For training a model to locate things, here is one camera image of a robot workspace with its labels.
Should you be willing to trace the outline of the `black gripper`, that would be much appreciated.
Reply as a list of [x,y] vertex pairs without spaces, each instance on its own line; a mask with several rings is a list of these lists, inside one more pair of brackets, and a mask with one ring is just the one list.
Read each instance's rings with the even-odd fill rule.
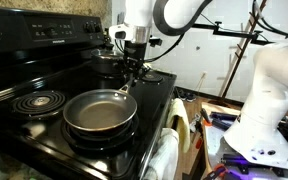
[[124,43],[123,60],[126,63],[126,72],[132,83],[142,79],[148,69],[144,67],[144,57],[146,52],[146,43],[137,44],[131,41]]

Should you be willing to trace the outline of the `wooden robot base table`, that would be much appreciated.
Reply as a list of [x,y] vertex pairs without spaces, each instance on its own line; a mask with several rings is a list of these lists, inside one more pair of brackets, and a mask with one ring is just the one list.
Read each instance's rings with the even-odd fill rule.
[[[217,106],[206,102],[202,103],[202,107],[207,114],[211,112],[221,112],[232,115],[238,115],[239,110],[230,109],[223,106]],[[236,154],[236,152],[226,143],[223,138],[224,131],[212,126],[204,117],[201,120],[203,133],[205,171],[203,177],[209,174],[217,165],[221,163],[221,158],[224,154]],[[278,177],[272,168],[248,168],[248,174],[242,174],[238,167],[228,166],[227,169],[238,175],[242,180],[288,180],[288,170],[284,170],[284,176]]]

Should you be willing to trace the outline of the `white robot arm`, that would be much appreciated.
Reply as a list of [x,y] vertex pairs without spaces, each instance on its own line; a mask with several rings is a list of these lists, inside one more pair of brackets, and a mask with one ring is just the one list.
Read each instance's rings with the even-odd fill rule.
[[[168,36],[182,35],[211,1],[126,0],[124,21],[110,27],[109,36],[144,44],[152,26]],[[262,47],[254,64],[250,93],[224,139],[251,163],[288,169],[288,142],[277,130],[288,111],[288,45]]]

